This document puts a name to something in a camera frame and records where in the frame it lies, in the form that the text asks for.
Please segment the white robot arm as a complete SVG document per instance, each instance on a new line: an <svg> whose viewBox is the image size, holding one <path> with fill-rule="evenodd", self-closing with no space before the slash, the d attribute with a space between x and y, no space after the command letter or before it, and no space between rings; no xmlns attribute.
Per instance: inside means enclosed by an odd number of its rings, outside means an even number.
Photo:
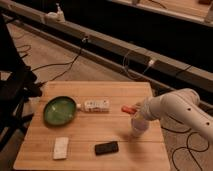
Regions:
<svg viewBox="0 0 213 171"><path fill-rule="evenodd" d="M200 97L193 89L185 88L157 97L149 97L138 104L131 119L133 135L138 137L149 127L149 122L170 116L194 129L213 143L213 117L198 107Z"/></svg>

